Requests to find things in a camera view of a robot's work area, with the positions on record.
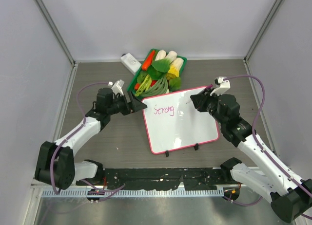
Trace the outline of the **white marker with pink cap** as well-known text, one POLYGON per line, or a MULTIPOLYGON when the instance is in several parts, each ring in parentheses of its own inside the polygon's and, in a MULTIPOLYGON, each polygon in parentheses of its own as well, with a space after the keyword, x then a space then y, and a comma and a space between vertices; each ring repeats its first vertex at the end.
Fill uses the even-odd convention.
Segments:
POLYGON ((204 95, 211 87, 213 84, 210 84, 206 86, 202 91, 200 91, 198 94, 194 94, 190 96, 190 100, 186 102, 186 104, 193 102, 196 98, 199 98, 200 96, 204 95))

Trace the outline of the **pink framed whiteboard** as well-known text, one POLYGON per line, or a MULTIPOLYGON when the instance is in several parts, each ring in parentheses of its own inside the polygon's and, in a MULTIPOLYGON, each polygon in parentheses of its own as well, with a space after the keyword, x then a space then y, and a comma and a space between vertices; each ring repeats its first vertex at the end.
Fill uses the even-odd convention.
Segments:
POLYGON ((207 112, 199 112, 191 95, 206 86, 144 98, 143 110, 151 152, 162 154, 195 145, 217 141, 220 131, 217 122, 207 112))

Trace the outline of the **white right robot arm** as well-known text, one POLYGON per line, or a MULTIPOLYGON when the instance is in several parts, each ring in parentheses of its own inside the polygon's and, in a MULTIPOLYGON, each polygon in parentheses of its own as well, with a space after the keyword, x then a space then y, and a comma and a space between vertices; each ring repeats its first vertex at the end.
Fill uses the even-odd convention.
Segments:
POLYGON ((254 128, 240 116, 240 105, 230 94, 212 95, 205 88, 190 96, 195 109, 208 112, 220 125, 224 138, 249 156, 262 174, 231 158, 221 165, 224 183, 240 182, 258 193, 284 222, 291 223, 312 207, 312 181, 304 180, 265 145, 254 128))

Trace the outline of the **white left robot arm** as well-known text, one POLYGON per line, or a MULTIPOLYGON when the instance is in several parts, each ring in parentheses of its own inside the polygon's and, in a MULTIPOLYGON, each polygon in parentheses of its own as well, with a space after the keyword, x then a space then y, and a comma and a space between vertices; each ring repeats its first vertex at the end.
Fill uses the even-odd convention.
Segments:
POLYGON ((97 186, 103 182, 103 164, 84 160, 74 162, 77 152, 95 135, 100 133, 117 113, 129 115, 147 108, 147 105, 128 92, 114 93, 110 88, 101 88, 97 98, 83 120, 67 135, 54 142, 44 142, 39 150, 35 179, 51 185, 55 191, 67 189, 73 182, 86 180, 97 186))

